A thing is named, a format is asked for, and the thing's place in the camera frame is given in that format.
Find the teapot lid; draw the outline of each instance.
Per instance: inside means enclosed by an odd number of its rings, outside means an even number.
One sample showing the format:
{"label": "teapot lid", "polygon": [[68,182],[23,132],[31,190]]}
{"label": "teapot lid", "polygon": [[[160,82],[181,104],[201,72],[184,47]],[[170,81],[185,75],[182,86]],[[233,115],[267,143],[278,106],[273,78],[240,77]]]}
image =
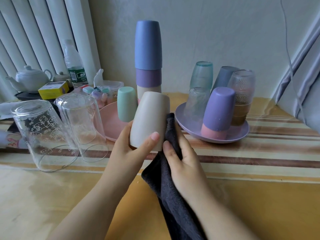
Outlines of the teapot lid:
{"label": "teapot lid", "polygon": [[54,76],[54,79],[68,79],[70,78],[70,75],[69,74],[64,74],[63,72],[59,72],[59,74],[56,74]]}
{"label": "teapot lid", "polygon": [[22,71],[18,72],[18,74],[20,74],[20,75],[31,75],[31,74],[41,73],[41,72],[43,72],[43,71],[38,70],[38,69],[32,69],[30,65],[25,65],[24,69]]}

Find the yellow box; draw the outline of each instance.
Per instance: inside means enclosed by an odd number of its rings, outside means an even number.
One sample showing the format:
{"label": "yellow box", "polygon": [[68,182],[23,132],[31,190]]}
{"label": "yellow box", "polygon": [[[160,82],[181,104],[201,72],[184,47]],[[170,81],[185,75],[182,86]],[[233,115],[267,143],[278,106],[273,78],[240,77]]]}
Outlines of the yellow box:
{"label": "yellow box", "polygon": [[56,99],[69,91],[66,81],[49,82],[38,90],[43,100]]}

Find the white wall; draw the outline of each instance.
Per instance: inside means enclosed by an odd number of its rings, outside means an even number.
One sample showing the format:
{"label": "white wall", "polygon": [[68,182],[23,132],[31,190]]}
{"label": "white wall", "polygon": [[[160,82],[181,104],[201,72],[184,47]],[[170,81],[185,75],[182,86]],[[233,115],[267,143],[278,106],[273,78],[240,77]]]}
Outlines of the white wall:
{"label": "white wall", "polygon": [[[89,0],[104,79],[136,88],[137,20],[156,20],[162,36],[162,91],[189,90],[197,61],[252,69],[256,97],[270,98],[288,67],[280,0]],[[320,0],[283,0],[290,56],[320,12]]]}

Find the purple plate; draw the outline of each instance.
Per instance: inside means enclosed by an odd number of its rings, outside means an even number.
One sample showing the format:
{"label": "purple plate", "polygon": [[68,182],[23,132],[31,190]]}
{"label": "purple plate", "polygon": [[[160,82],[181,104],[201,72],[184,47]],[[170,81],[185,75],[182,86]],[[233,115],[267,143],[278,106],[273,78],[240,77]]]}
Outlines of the purple plate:
{"label": "purple plate", "polygon": [[225,144],[225,143],[239,141],[249,133],[249,124],[247,121],[245,121],[245,123],[242,126],[231,126],[227,132],[227,136],[225,140],[216,140],[216,139],[203,137],[201,135],[202,124],[194,121],[190,121],[187,117],[183,115],[185,106],[186,106],[186,103],[183,103],[177,107],[175,112],[176,118],[177,118],[178,124],[194,138],[197,138],[203,141],[212,142],[212,143]]}

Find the dark gray towel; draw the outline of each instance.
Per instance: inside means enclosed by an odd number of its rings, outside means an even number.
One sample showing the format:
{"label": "dark gray towel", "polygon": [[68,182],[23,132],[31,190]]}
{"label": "dark gray towel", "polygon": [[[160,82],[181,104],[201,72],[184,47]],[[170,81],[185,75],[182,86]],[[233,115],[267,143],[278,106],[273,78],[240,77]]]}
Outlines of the dark gray towel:
{"label": "dark gray towel", "polygon": [[[165,140],[171,143],[181,160],[182,153],[174,125],[174,113],[167,115]],[[174,186],[168,161],[162,151],[158,152],[141,176],[158,196],[171,239],[206,239],[197,216]]]}

